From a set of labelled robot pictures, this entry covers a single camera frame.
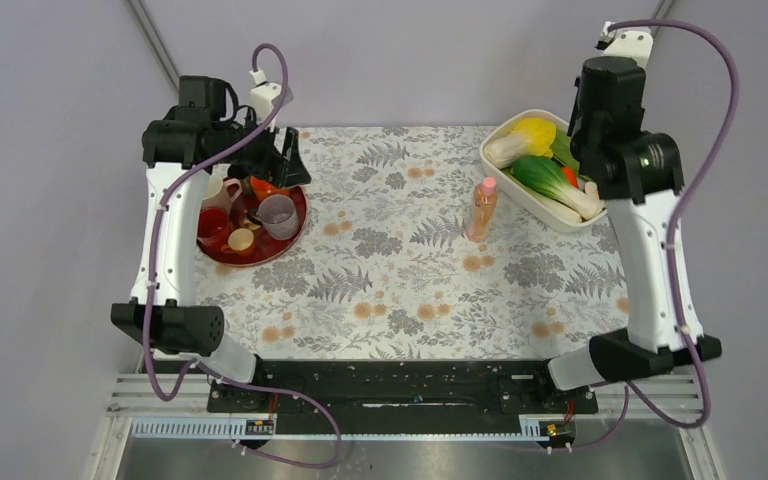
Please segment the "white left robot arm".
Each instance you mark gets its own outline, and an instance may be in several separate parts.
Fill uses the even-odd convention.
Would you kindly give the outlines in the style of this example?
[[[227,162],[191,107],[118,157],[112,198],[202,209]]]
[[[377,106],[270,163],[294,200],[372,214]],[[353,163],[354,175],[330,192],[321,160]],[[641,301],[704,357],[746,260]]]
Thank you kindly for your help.
[[[235,381],[232,398],[248,411],[269,401],[270,385],[255,374],[257,357],[225,332],[221,308],[196,299],[197,225],[215,165],[253,175],[280,187],[306,185],[298,132],[289,127],[275,145],[275,118],[291,100],[285,80],[253,74],[249,112],[237,121],[228,106],[241,105],[230,84],[206,76],[183,76],[179,99],[142,134],[148,211],[140,266],[130,298],[111,307],[112,323],[142,348],[147,373],[153,355],[178,355],[210,376]]]

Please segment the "mauve mug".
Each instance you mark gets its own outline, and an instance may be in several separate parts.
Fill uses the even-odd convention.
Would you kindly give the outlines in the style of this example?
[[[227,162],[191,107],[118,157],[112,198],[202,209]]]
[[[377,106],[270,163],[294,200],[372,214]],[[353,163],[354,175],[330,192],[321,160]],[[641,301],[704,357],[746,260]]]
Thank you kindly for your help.
[[[289,196],[266,197],[258,206],[258,216],[267,233],[275,240],[288,240],[299,230],[296,206]]]

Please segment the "large orange mug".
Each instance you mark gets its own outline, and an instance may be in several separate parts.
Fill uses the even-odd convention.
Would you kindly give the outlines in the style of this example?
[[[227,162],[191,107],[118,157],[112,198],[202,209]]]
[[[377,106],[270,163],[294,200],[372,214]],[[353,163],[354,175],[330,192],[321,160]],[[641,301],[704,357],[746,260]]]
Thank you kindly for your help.
[[[253,175],[249,177],[249,184],[258,202],[262,202],[266,198],[275,195],[290,196],[290,190],[288,188],[276,187],[268,181]]]

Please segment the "brown mug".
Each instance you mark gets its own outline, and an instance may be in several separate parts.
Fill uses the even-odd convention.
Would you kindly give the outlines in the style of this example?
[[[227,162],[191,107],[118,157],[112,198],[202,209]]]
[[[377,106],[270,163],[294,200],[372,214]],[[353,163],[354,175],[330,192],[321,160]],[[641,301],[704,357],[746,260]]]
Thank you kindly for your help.
[[[262,221],[256,209],[247,209],[239,215],[239,226],[241,228],[256,231],[262,228]]]

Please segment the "red mug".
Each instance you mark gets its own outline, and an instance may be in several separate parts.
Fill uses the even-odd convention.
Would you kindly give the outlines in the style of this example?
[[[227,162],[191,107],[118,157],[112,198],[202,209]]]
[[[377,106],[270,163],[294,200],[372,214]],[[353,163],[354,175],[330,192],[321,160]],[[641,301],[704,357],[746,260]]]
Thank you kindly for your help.
[[[228,213],[221,207],[211,207],[200,212],[197,240],[209,249],[220,249],[227,243],[234,226]]]

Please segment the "small orange mug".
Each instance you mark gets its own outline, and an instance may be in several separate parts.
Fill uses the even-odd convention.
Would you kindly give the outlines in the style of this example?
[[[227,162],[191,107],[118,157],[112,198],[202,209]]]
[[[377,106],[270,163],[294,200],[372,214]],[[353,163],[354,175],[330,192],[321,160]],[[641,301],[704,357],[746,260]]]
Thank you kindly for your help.
[[[238,228],[232,231],[226,244],[221,247],[223,253],[247,256],[256,248],[256,239],[254,233],[246,228]]]

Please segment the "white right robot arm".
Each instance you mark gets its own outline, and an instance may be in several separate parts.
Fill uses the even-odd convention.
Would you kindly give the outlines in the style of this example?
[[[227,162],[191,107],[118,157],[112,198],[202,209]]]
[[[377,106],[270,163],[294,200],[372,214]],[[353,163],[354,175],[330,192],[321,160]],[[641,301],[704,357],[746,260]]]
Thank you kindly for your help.
[[[692,309],[680,235],[670,219],[684,178],[675,140],[643,130],[646,72],[626,57],[586,60],[576,81],[571,151],[593,179],[617,237],[629,297],[624,328],[545,362],[535,402],[557,412],[573,390],[665,374],[722,355]]]

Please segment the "light pink mug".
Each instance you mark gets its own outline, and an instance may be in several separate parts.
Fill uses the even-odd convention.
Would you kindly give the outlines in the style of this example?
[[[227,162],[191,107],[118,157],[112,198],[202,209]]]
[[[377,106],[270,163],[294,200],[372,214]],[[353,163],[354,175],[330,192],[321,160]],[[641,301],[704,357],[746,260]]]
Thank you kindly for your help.
[[[201,202],[201,209],[219,208],[230,214],[234,202],[242,195],[242,182],[237,178],[222,179],[211,175]]]

